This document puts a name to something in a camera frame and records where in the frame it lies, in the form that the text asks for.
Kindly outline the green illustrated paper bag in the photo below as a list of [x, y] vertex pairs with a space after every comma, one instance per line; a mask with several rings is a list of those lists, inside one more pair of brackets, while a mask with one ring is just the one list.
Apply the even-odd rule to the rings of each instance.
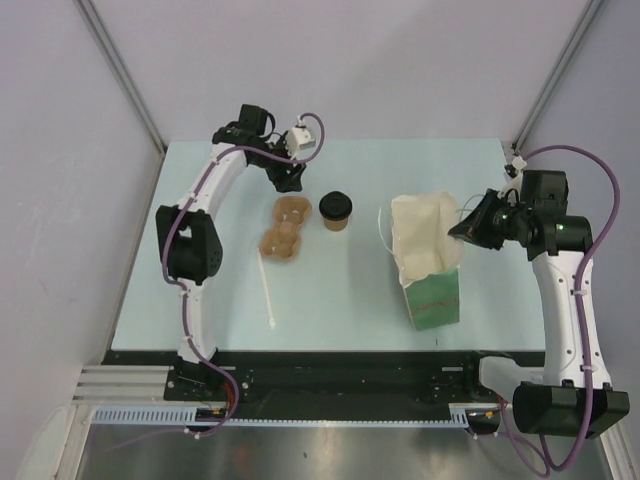
[[436, 191], [391, 200], [392, 255], [413, 328], [417, 331], [460, 321], [462, 242], [448, 235], [458, 223], [459, 204]]

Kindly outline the black plastic cup lid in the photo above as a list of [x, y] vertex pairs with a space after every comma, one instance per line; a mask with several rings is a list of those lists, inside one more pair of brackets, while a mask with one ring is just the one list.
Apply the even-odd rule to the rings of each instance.
[[353, 203], [345, 193], [332, 191], [320, 199], [319, 211], [326, 220], [342, 221], [351, 215]]

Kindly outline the brown cardboard cup carrier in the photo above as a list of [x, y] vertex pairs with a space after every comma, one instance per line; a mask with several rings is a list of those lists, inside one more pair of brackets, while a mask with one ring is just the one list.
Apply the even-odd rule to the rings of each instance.
[[301, 248], [301, 229], [312, 211], [311, 202], [304, 196], [282, 196], [272, 209], [273, 225], [267, 229], [259, 244], [263, 258], [289, 262]]

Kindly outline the brown paper coffee cup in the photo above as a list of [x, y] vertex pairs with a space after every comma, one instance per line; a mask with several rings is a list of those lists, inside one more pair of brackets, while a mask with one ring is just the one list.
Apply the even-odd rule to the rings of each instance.
[[331, 232], [340, 232], [344, 230], [349, 222], [348, 217], [344, 217], [341, 219], [334, 219], [329, 217], [323, 218], [324, 226]]

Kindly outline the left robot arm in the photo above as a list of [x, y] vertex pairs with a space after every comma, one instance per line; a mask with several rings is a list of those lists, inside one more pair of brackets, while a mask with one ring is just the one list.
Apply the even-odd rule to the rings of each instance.
[[250, 166], [265, 171], [279, 193], [300, 192], [308, 159], [316, 157], [325, 132], [316, 135], [306, 123], [313, 115], [297, 117], [293, 127], [276, 135], [275, 117], [268, 110], [244, 104], [239, 116], [212, 136], [209, 159], [191, 188], [174, 205], [162, 205], [155, 214], [161, 271], [166, 283], [179, 288], [182, 339], [179, 358], [202, 364], [215, 355], [216, 341], [203, 325], [201, 297], [209, 279], [220, 269], [223, 247], [214, 225], [232, 184]]

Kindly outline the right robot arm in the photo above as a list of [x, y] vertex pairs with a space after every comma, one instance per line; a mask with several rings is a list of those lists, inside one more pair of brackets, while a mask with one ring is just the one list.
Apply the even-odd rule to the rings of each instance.
[[536, 373], [505, 354], [485, 354], [463, 373], [473, 401], [496, 393], [508, 401], [525, 434], [593, 439], [622, 420], [629, 396], [612, 386], [599, 351], [591, 298], [589, 221], [570, 216], [562, 171], [526, 170], [502, 190], [489, 189], [448, 234], [485, 249], [506, 241], [526, 251], [540, 292], [544, 368]]

